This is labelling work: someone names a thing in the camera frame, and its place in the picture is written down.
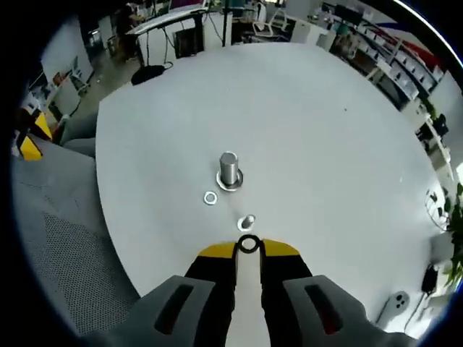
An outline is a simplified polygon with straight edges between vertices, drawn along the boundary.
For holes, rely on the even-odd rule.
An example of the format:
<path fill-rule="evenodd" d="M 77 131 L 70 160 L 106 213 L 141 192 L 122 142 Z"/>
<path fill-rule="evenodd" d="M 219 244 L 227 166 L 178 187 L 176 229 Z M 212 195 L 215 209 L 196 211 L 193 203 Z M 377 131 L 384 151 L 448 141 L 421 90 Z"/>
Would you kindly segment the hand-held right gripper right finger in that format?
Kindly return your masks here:
<path fill-rule="evenodd" d="M 261 305 L 272 346 L 415 346 L 404 333 L 374 325 L 363 304 L 324 275 L 312 275 L 299 252 L 260 243 Z"/>

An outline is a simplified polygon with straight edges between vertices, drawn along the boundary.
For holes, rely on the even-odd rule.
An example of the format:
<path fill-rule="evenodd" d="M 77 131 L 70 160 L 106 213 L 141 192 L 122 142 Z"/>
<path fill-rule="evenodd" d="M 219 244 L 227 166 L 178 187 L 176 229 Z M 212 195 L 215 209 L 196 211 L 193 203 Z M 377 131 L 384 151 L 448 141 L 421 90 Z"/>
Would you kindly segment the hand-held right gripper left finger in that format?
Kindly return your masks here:
<path fill-rule="evenodd" d="M 225 346 L 234 310 L 237 244 L 202 250 L 185 275 L 173 275 L 141 297 L 126 319 L 82 346 Z"/>

